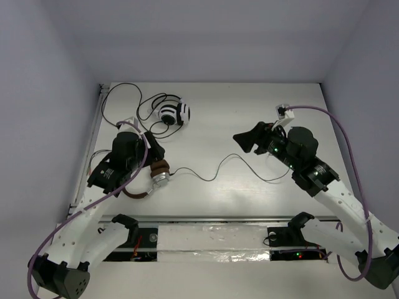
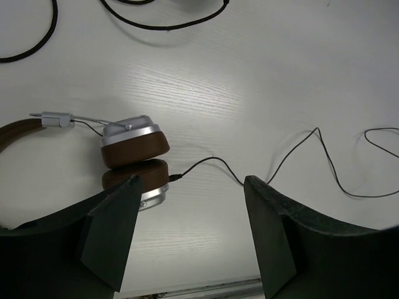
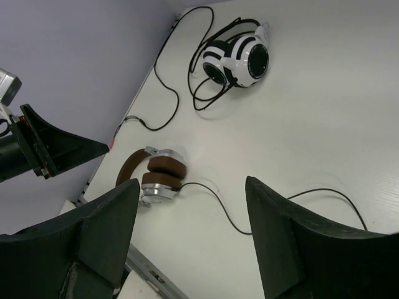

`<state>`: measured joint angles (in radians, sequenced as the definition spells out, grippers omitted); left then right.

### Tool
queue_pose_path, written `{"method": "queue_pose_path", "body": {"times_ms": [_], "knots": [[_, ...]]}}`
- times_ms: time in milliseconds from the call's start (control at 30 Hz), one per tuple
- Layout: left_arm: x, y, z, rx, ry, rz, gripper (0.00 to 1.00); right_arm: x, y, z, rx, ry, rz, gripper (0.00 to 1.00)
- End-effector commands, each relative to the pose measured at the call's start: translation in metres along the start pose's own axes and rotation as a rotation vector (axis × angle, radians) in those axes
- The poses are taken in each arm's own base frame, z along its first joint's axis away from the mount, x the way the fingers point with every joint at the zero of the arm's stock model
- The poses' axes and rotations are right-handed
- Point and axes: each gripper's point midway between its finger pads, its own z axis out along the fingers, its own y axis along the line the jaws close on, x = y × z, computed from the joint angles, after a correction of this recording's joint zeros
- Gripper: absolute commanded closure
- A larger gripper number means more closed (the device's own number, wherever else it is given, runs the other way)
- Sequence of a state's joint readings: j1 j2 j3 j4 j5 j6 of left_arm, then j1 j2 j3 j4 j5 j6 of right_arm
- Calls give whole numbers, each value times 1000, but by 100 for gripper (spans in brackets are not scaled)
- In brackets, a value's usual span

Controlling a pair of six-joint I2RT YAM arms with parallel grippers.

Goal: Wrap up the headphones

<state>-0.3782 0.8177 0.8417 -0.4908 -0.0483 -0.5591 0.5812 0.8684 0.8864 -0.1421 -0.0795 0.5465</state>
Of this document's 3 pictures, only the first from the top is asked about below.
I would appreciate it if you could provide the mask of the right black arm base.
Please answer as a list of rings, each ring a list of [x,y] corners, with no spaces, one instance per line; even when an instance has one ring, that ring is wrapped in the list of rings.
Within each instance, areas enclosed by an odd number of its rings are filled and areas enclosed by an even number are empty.
[[[315,217],[306,212],[294,216],[286,226],[268,227],[263,244],[271,248],[271,261],[328,261],[330,253],[319,245],[305,240],[301,229]]]

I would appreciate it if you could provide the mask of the brown silver headphones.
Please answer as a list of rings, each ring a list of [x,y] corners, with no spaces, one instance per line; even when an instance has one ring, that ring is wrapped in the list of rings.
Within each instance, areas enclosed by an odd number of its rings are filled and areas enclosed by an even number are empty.
[[[124,189],[122,192],[124,195],[129,197],[130,199],[144,199],[148,197],[156,188],[166,186],[170,180],[170,165],[165,159],[159,160],[157,162],[154,162],[150,165],[150,177],[151,177],[151,188],[147,190],[146,192],[142,192],[139,194],[134,194],[126,189]]]

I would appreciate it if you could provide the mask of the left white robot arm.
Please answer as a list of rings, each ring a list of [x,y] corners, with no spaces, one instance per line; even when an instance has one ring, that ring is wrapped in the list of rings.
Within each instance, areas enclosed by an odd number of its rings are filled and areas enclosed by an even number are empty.
[[[32,257],[29,276],[58,298],[79,298],[87,288],[91,271],[120,245],[141,241],[138,221],[124,214],[114,216],[104,230],[99,222],[138,172],[163,159],[165,150],[146,132],[120,132],[111,151],[92,170],[87,189],[104,193],[101,201],[81,199],[75,212],[51,234],[52,244]]]

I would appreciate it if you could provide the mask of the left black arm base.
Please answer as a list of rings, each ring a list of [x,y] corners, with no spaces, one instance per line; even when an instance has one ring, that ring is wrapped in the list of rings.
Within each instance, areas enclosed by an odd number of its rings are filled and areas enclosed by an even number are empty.
[[[158,227],[138,222],[128,225],[127,240],[108,254],[104,262],[156,262],[158,259]]]

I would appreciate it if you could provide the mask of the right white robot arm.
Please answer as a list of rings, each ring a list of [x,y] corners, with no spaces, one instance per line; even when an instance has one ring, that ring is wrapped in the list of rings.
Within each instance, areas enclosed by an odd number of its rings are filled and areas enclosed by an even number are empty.
[[[339,175],[316,156],[319,143],[310,130],[296,126],[283,135],[261,121],[233,139],[245,153],[270,153],[286,165],[295,184],[344,226],[341,232],[301,212],[289,222],[287,235],[293,244],[320,244],[356,265],[374,287],[384,290],[392,284],[398,277],[398,233],[366,212]]]

